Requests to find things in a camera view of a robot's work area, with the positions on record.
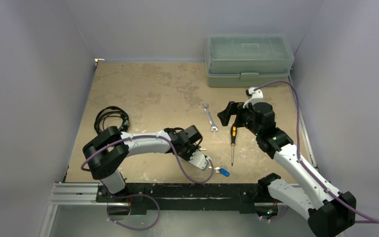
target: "gray plastic container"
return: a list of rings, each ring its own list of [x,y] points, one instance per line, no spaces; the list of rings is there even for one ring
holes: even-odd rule
[[[210,35],[205,62],[210,87],[261,86],[286,79],[294,55],[284,34]]]

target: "wooden board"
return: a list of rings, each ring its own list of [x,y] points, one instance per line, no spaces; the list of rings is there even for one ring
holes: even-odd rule
[[[97,113],[107,106],[118,106],[130,116],[128,132],[156,132],[166,127],[186,128],[195,125],[204,137],[201,144],[215,166],[225,168],[229,177],[215,174],[211,183],[256,183],[274,172],[288,183],[295,180],[259,148],[247,129],[238,129],[234,166],[230,164],[230,127],[220,125],[217,113],[229,101],[247,100],[246,88],[210,88],[203,63],[100,63],[95,73],[86,108],[74,145],[66,182],[97,182],[89,172],[82,171],[82,147],[96,136],[93,123]],[[273,105],[277,126],[293,140],[296,137],[296,109],[287,85],[263,89],[265,101]],[[209,104],[218,132],[210,131],[202,103]],[[120,119],[107,121],[119,125]],[[301,140],[301,151],[306,148]],[[183,161],[187,173],[197,180],[208,177]],[[172,154],[144,154],[127,158],[119,167],[127,182],[187,183]]]

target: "box latch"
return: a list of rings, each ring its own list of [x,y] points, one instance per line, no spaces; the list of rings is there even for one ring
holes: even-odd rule
[[[259,78],[259,73],[241,73],[239,81],[256,81]]]

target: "robotic arm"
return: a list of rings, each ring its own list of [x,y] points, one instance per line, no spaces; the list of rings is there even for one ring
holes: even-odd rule
[[[117,171],[125,158],[144,153],[171,153],[170,144],[175,147],[179,157],[205,170],[210,158],[200,152],[201,140],[202,135],[194,125],[187,129],[165,128],[156,133],[142,134],[119,132],[112,126],[86,144],[82,151],[89,158],[92,178],[101,180],[110,193],[117,194],[126,188],[123,176]],[[105,149],[107,146],[114,148],[109,151]]]
[[[355,223],[355,214],[340,204],[328,192],[337,195],[349,206],[356,207],[356,199],[350,193],[341,193],[338,188],[323,178],[303,156],[297,158],[297,146],[281,129],[276,127],[272,105],[262,102],[263,94],[254,87],[246,90],[248,100],[243,103],[230,101],[226,109],[218,113],[223,126],[230,116],[236,115],[234,124],[245,127],[256,136],[259,148],[271,159],[283,166],[298,182],[301,190],[293,188],[278,175],[271,174],[259,180],[262,196],[271,196],[286,203],[302,215],[317,236],[335,236]],[[324,190],[316,178],[327,187]]]

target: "gray wall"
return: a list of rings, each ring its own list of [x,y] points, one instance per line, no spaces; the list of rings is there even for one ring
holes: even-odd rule
[[[379,0],[326,0],[295,57],[320,171],[379,218]],[[346,233],[379,236],[379,225]]]
[[[37,236],[93,59],[63,0],[0,0],[0,236]]]
[[[67,0],[95,58],[203,60],[210,33],[286,32],[293,51],[323,0]]]

